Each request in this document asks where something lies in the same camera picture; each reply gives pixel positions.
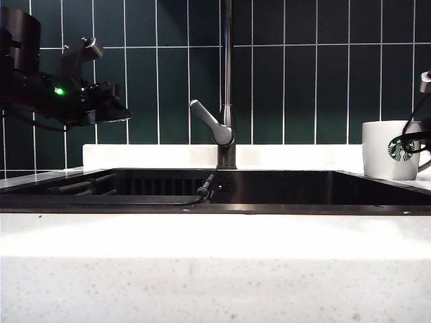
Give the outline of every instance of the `cable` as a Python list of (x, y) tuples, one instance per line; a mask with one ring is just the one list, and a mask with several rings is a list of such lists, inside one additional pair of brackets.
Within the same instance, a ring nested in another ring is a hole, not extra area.
[(429, 150), (431, 149), (431, 145), (430, 144), (425, 144), (425, 147), (420, 148), (420, 149), (412, 149), (409, 145), (408, 145), (408, 141), (413, 141), (413, 139), (415, 140), (420, 140), (420, 139), (431, 139), (431, 136), (428, 132), (425, 132), (425, 136), (422, 134), (421, 137), (416, 137), (416, 138), (411, 138), (411, 136), (406, 135), (407, 132), (407, 128), (409, 127), (411, 121), (413, 120), (413, 117), (415, 116), (416, 112), (422, 107), (422, 105), (425, 103), (425, 101), (431, 96), (431, 93), (427, 94), (426, 96), (424, 96), (419, 102), (418, 104), (416, 104), (416, 107), (413, 109), (413, 112), (410, 114), (409, 120), (407, 121), (407, 123), (405, 124), (404, 128), (403, 128), (403, 132), (401, 135), (401, 144), (403, 146), (403, 149), (408, 152), (408, 153), (420, 153), (422, 151), (425, 150)]
[(57, 128), (57, 127), (52, 127), (52, 126), (48, 126), (46, 124), (43, 124), (41, 122), (35, 121), (33, 119), (27, 118), (26, 116), (23, 116), (21, 113), (19, 113), (19, 110), (17, 108), (13, 108), (11, 106), (4, 106), (3, 109), (5, 111), (7, 111), (7, 114), (2, 115), (2, 118), (5, 118), (6, 116), (13, 116), (14, 118), (21, 120), (23, 122), (29, 123), (35, 127), (41, 128), (41, 129), (45, 129), (45, 130), (50, 130), (50, 131), (59, 131), (62, 133), (66, 133), (67, 131), (70, 130), (70, 125), (68, 124), (64, 124), (65, 129), (62, 128)]

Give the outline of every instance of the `sink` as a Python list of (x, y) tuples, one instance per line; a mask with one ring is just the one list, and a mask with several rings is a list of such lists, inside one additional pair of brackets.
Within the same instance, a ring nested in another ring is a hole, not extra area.
[[(211, 176), (208, 194), (198, 190)], [(112, 169), (0, 190), (11, 205), (431, 205), (431, 192), (336, 171)]]

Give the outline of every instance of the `gray faucet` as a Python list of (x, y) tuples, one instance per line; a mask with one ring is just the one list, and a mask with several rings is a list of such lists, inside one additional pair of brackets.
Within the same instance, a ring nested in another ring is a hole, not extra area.
[(219, 123), (198, 100), (190, 101), (190, 111), (198, 116), (213, 133), (214, 141), (218, 146), (217, 169), (235, 170), (236, 148), (231, 105), (224, 105), (222, 108), (223, 124)]
[(213, 132), (217, 143), (217, 169), (236, 169), (235, 122), (231, 104), (232, 95), (232, 0), (225, 3), (224, 26), (224, 105), (220, 112), (222, 124), (198, 101), (190, 101), (190, 111), (198, 116)]

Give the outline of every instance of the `mug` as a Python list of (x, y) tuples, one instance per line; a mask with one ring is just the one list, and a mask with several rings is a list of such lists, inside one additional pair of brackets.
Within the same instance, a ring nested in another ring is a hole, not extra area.
[[(366, 176), (387, 180), (414, 180), (421, 171), (419, 153), (409, 153), (401, 144), (401, 134), (406, 120), (373, 121), (362, 124), (362, 159)], [(421, 123), (410, 123), (406, 133), (422, 131)], [(419, 149), (419, 141), (409, 142), (412, 149)]]

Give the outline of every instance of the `black sink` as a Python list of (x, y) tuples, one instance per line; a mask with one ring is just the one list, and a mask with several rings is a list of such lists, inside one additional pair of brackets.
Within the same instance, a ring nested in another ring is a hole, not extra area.
[[(213, 175), (208, 194), (199, 188)], [(431, 205), (431, 193), (335, 171), (132, 170), (66, 176), (0, 190), (6, 205)]]

